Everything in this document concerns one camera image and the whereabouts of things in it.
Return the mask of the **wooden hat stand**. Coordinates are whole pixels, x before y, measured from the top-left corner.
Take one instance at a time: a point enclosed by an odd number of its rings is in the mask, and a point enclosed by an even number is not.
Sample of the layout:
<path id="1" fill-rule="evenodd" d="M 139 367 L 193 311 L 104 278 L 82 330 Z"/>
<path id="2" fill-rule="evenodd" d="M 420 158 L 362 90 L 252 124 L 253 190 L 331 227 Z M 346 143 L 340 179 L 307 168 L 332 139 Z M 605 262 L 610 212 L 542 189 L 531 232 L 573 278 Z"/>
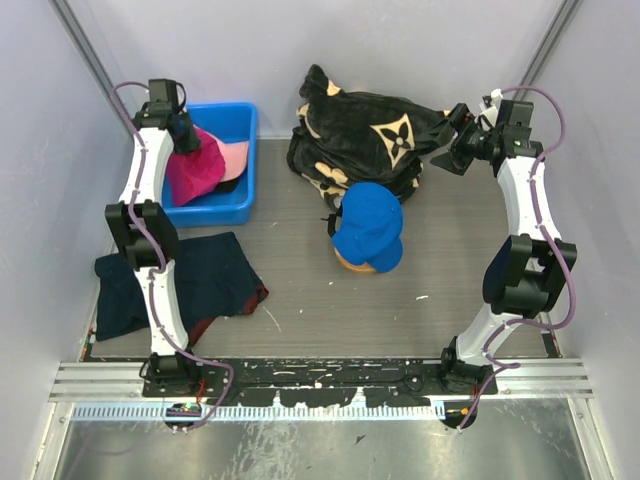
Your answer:
<path id="1" fill-rule="evenodd" d="M 355 272 L 355 273 L 360 273 L 360 274 L 373 274 L 376 273 L 377 270 L 372 267 L 371 265 L 369 265 L 368 263 L 363 263 L 361 265 L 354 265 L 352 263 L 349 263 L 340 253 L 337 249 L 334 250 L 335 256 L 338 260 L 338 262 L 347 270 Z"/>

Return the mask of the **blue cap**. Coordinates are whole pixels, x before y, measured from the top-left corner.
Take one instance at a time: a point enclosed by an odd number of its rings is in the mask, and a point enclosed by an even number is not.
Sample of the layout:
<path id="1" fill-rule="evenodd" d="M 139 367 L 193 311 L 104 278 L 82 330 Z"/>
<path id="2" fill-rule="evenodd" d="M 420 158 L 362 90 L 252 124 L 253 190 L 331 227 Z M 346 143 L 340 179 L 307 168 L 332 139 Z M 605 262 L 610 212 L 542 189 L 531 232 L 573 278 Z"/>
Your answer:
<path id="1" fill-rule="evenodd" d="M 396 268 L 403 256 L 404 214 L 398 198 L 376 183 L 357 183 L 336 212 L 324 218 L 333 251 L 354 265 L 368 263 L 376 273 Z"/>

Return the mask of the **blue plastic bin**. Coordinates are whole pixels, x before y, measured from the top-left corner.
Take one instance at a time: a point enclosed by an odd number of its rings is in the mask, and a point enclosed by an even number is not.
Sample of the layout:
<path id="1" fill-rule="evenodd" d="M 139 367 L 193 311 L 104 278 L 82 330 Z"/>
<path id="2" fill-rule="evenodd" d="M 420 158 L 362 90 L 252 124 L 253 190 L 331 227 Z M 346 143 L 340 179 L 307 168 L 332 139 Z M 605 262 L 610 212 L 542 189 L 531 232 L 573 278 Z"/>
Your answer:
<path id="1" fill-rule="evenodd" d="M 228 193 L 209 193 L 183 207 L 174 205 L 169 180 L 162 206 L 176 228 L 242 225 L 249 220 L 256 193 L 258 112 L 251 103 L 188 104 L 194 124 L 227 144 L 248 143 L 247 166 Z"/>

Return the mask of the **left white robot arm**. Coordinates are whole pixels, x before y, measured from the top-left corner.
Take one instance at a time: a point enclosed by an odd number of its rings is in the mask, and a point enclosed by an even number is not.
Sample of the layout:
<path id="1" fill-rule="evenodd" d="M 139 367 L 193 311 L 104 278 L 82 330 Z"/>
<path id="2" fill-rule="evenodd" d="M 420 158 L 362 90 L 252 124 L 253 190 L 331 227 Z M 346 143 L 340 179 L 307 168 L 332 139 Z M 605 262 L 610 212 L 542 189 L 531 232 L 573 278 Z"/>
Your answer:
<path id="1" fill-rule="evenodd" d="M 145 383 L 162 393 L 194 393 L 200 372 L 181 319 L 175 286 L 177 230 L 161 205 L 166 167 L 174 153 L 193 153 L 199 141 L 186 109 L 186 90 L 171 79 L 127 81 L 110 99 L 134 142 L 131 166 L 105 219 L 118 252 L 137 280 L 151 329 Z"/>

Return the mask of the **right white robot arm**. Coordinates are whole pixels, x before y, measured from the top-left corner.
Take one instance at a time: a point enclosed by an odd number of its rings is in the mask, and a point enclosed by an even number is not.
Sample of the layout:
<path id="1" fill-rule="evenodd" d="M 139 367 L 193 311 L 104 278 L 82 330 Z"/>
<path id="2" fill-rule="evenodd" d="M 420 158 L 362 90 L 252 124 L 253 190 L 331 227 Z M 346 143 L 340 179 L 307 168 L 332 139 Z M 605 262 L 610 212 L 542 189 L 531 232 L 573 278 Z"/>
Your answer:
<path id="1" fill-rule="evenodd" d="M 530 138 L 533 109 L 530 102 L 487 98 L 474 116 L 466 104 L 457 104 L 443 123 L 451 144 L 431 161 L 456 175 L 475 160 L 487 162 L 503 194 L 509 229 L 485 271 L 481 309 L 442 352 L 438 379 L 452 394 L 481 385 L 511 333 L 555 307 L 577 260 L 576 246 L 563 241 L 552 218 L 543 146 Z"/>

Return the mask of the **magenta cap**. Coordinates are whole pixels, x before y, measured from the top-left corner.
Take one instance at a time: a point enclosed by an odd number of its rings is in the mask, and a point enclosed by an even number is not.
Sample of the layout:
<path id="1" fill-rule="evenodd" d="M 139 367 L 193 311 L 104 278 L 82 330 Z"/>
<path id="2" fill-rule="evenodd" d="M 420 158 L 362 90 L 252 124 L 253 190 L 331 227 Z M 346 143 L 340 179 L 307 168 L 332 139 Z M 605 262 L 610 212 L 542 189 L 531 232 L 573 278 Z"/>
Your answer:
<path id="1" fill-rule="evenodd" d="M 195 133 L 200 148 L 186 154 L 173 153 L 166 168 L 172 202 L 177 207 L 212 192 L 226 172 L 217 140 L 199 127 L 195 127 Z"/>

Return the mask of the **navy blue cloth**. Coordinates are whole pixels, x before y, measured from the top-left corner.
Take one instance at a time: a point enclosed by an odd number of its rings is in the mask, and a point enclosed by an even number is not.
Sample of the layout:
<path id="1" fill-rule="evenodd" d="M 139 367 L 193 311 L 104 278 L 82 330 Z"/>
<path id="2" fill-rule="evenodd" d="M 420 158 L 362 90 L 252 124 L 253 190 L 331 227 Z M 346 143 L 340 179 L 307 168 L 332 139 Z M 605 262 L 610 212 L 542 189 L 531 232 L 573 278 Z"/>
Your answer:
<path id="1" fill-rule="evenodd" d="M 119 254 L 103 256 L 95 261 L 94 271 L 100 284 L 96 340 L 147 328 L 143 294 L 127 261 Z M 215 319 L 250 315 L 269 295 L 232 232 L 182 240 L 174 275 L 181 319 L 192 345 Z"/>

